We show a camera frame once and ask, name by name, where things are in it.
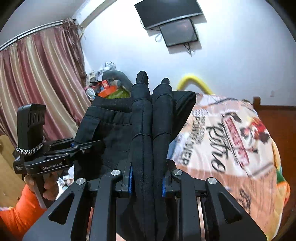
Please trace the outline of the orange sleeve left forearm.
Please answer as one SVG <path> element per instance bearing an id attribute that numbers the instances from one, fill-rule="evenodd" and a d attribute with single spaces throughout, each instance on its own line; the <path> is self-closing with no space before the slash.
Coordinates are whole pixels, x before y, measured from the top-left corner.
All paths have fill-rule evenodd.
<path id="1" fill-rule="evenodd" d="M 22 240 L 45 211 L 29 186 L 25 185 L 16 206 L 1 210 L 1 240 Z"/>

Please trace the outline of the person left hand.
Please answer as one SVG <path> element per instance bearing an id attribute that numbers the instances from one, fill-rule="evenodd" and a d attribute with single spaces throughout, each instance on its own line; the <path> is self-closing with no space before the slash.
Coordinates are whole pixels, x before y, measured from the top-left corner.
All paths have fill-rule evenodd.
<path id="1" fill-rule="evenodd" d="M 45 192 L 43 193 L 43 197 L 45 199 L 48 199 L 50 201 L 54 201 L 59 193 L 59 187 L 58 187 L 58 173 L 53 172 L 44 180 L 44 189 Z M 29 189 L 31 192 L 34 193 L 34 184 L 35 181 L 32 177 L 29 175 L 26 175 L 24 177 L 24 182 L 29 186 Z"/>

